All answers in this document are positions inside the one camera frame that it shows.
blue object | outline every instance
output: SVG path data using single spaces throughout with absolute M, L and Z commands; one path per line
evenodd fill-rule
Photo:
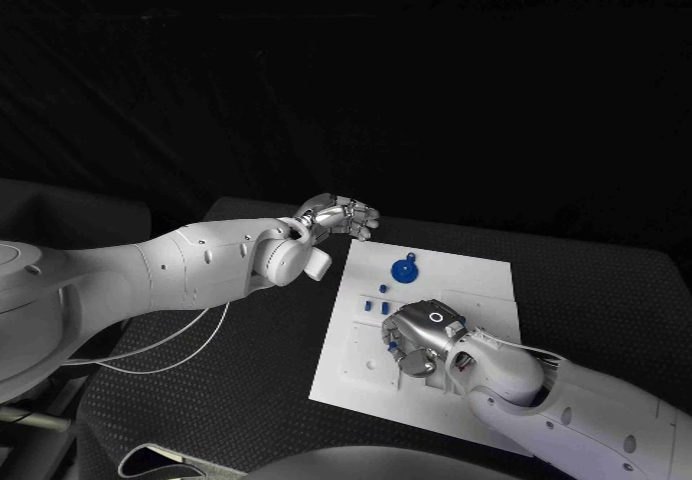
M 405 260 L 398 260 L 392 265 L 392 277 L 400 283 L 411 283 L 418 278 L 418 267 L 415 266 L 415 253 L 407 255 Z

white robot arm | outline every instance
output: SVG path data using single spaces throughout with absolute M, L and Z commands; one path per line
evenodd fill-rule
M 387 318 L 382 339 L 408 375 L 444 365 L 482 423 L 578 480 L 692 478 L 691 417 L 619 378 L 469 332 L 437 300 Z
M 379 212 L 323 194 L 294 217 L 186 225 L 149 242 L 61 251 L 0 242 L 0 403 L 32 388 L 116 322 L 157 310 L 199 310 L 320 280 L 329 233 L 361 241 Z

black table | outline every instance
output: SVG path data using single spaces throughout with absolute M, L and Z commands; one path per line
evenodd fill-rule
M 205 220 L 283 217 L 297 207 L 222 198 Z M 692 413 L 692 298 L 669 257 L 650 250 L 388 218 L 374 241 L 512 263 L 522 340 L 609 373 Z M 309 400 L 351 237 L 320 248 L 335 260 L 322 282 L 231 303 L 217 338 L 179 368 L 156 375 L 101 369 L 80 410 L 82 477 L 146 479 L 193 474 L 137 450 L 165 449 L 250 472 L 313 449 L 384 445 L 443 454 L 526 478 L 570 478 L 539 460 Z M 152 370 L 205 342 L 224 307 L 172 342 L 114 362 Z M 182 328 L 196 312 L 133 319 L 117 353 Z

